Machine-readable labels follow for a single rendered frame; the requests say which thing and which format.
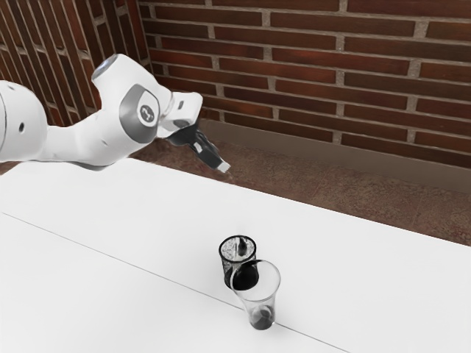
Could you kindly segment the black mesh pen holder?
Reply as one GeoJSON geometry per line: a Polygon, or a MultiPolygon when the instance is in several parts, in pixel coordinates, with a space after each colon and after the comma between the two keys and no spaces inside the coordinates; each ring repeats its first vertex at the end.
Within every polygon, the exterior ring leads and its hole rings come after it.
{"type": "Polygon", "coordinates": [[[219,256],[222,260],[224,272],[224,283],[230,288],[230,278],[232,273],[246,261],[256,259],[257,246],[255,241],[246,235],[232,235],[224,239],[219,245],[219,256]],[[247,253],[243,257],[237,254],[238,238],[243,237],[247,242],[247,253]]]}

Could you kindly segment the clear glass cup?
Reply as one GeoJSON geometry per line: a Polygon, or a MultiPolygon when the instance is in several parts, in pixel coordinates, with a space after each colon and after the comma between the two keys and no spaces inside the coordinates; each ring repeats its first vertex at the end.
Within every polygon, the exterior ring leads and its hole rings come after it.
{"type": "Polygon", "coordinates": [[[266,260],[246,261],[231,275],[230,288],[243,304],[254,329],[266,330],[275,322],[280,282],[278,268],[266,260]]]}

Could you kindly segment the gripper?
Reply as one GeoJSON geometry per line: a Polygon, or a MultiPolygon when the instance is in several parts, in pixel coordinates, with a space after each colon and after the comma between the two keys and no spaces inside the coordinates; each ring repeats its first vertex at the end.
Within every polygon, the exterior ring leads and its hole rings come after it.
{"type": "Polygon", "coordinates": [[[212,143],[205,142],[197,124],[179,129],[168,137],[168,141],[174,146],[189,146],[195,155],[213,170],[228,172],[230,169],[230,164],[219,156],[217,148],[212,143]]]}

